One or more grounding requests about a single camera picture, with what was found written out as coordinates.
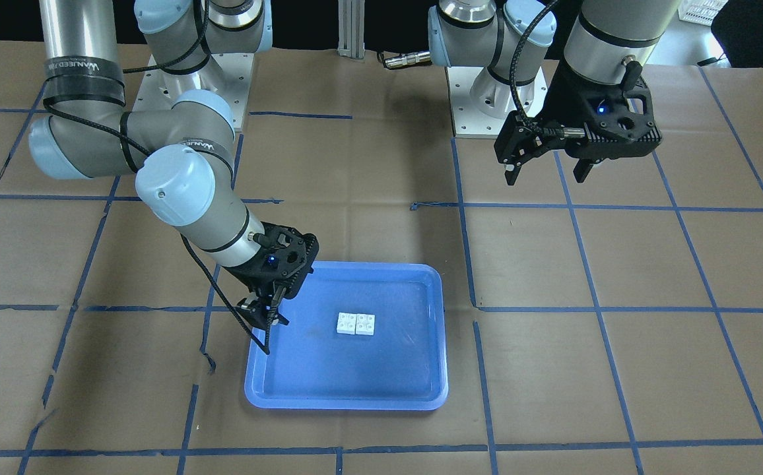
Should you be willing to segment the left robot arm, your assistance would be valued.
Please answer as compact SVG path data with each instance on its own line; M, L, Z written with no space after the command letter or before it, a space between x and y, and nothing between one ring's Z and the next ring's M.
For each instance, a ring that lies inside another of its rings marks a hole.
M494 150L514 185L521 167L553 150L577 160L585 181L604 160L641 158L660 145L643 69L679 3L583 1L538 114L523 104L564 19L556 1L438 1L428 11L430 58L443 67L482 67L509 93Z

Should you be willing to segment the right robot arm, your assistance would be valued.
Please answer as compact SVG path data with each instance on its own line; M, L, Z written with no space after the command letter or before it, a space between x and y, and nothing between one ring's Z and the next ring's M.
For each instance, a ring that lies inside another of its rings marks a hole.
M318 247L313 235L261 222L232 189L230 104L193 89L162 110L126 111L113 3L42 1L40 12L48 116L28 138L38 168L55 179L134 175L159 220L252 292L238 304L247 324L287 324L279 304L299 292Z

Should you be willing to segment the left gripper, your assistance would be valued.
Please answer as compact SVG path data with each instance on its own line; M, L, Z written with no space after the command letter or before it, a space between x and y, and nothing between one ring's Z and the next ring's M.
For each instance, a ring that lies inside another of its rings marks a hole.
M584 183L601 157L592 154L589 133L573 136L567 129L583 129L593 119L593 97L601 100L601 84L584 78L569 66L559 66L548 85L541 111L529 117L525 111L509 112L494 143L496 160L505 165L506 184L514 185L521 165L548 150L563 148L578 159L574 179Z

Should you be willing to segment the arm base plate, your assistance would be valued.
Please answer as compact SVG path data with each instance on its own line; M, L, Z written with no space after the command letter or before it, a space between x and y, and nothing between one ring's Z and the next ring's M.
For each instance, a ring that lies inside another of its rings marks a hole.
M445 68L457 138L495 139L515 109L510 86L495 79L487 65L480 62Z
M147 71L132 111L170 108L180 96L220 96L230 109L230 124L241 133L245 125L255 55L248 52L218 53L200 70L174 75L160 69Z

